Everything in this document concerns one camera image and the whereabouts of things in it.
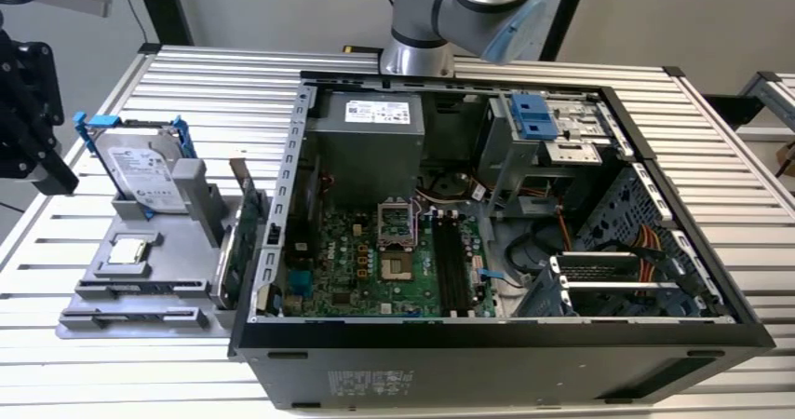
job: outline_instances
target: slotted aluminum surface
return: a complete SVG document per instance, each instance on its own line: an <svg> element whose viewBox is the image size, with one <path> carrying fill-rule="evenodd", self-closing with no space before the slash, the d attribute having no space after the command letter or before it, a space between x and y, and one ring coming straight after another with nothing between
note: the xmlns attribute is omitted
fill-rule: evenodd
<svg viewBox="0 0 795 419"><path fill-rule="evenodd" d="M272 188L299 70L375 73L373 55L304 55L164 47L136 58L100 113L191 124L208 179L231 193L225 166L244 156ZM734 279L768 324L778 349L655 406L564 409L388 410L373 416L531 416L735 419L795 415L795 216L783 188L684 79L660 68L459 59L461 78L612 86L699 220ZM276 412L225 340L77 340L55 336L59 312L111 222L112 185L72 149L76 195L39 196L0 247L0 417L221 417Z"/></svg>

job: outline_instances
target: sticker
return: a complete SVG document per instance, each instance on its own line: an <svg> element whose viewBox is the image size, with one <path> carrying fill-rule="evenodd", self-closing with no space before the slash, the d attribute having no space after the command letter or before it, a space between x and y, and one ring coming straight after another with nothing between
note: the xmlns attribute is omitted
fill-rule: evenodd
<svg viewBox="0 0 795 419"><path fill-rule="evenodd" d="M152 210L185 209L161 154L152 149L132 147L111 147L108 153L119 176L141 205Z"/></svg>
<svg viewBox="0 0 795 419"><path fill-rule="evenodd" d="M485 196L485 188L480 183L477 183L477 187L475 188L475 191L472 191L472 198L480 202L483 200L483 196Z"/></svg>
<svg viewBox="0 0 795 419"><path fill-rule="evenodd" d="M333 396L405 396L413 371L328 371Z"/></svg>
<svg viewBox="0 0 795 419"><path fill-rule="evenodd" d="M348 101L347 123L411 124L408 102Z"/></svg>

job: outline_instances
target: orange wire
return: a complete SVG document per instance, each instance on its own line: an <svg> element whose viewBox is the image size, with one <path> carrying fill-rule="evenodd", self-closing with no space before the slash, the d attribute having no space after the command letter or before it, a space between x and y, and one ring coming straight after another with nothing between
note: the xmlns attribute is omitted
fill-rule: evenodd
<svg viewBox="0 0 795 419"><path fill-rule="evenodd" d="M557 197L557 223L560 224L560 231L563 232L563 248L571 251L571 238L567 223L563 220L563 197Z"/></svg>
<svg viewBox="0 0 795 419"><path fill-rule="evenodd" d="M646 248L646 242L647 242L647 237L646 237L646 225L642 225L638 231L638 239L635 239L635 243L632 244L634 247L642 246ZM640 275L639 275L639 282L644 282L646 280L646 273L647 273L647 269L646 269L646 261L642 259L642 271L640 271Z"/></svg>
<svg viewBox="0 0 795 419"><path fill-rule="evenodd" d="M654 239L655 239L655 247L656 247L656 249L658 249L659 251L662 251L662 244L660 244L660 242L659 242L659 236L658 236L658 233L655 233L655 230L652 230L652 229L651 229L651 227L648 227L648 231L651 232L651 234L652 234L652 237L654 237ZM652 267L651 267L651 272L650 272L650 274L648 274L648 282L652 282L652 278L654 278L654 275L655 275L655 269L656 269L656 267L655 267L655 266L652 266Z"/></svg>

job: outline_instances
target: motherboard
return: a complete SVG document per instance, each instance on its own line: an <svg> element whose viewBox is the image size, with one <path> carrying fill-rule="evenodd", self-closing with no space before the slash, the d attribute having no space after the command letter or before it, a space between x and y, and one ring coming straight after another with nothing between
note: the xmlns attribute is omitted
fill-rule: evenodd
<svg viewBox="0 0 795 419"><path fill-rule="evenodd" d="M485 257L475 218L456 215L452 219L436 211L421 215L413 209L400 212L388 204L379 208L325 211L319 254L291 268L285 315L492 317L491 283L480 281L477 274ZM449 235L436 237L443 223L457 243ZM459 268L451 267L451 255ZM452 280L444 271L456 272ZM457 295L455 305L451 293Z"/></svg>

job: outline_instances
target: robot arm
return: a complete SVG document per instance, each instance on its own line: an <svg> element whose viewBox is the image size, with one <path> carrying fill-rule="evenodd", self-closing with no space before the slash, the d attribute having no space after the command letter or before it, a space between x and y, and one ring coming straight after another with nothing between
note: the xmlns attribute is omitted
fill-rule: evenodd
<svg viewBox="0 0 795 419"><path fill-rule="evenodd" d="M381 73L449 77L449 43L488 62L509 62L543 10L544 0L395 0Z"/></svg>
<svg viewBox="0 0 795 419"><path fill-rule="evenodd" d="M32 0L0 0L21 5ZM51 196L71 194L77 177L59 157L52 128L63 124L52 49L20 43L3 30L0 14L0 178L29 180Z"/></svg>

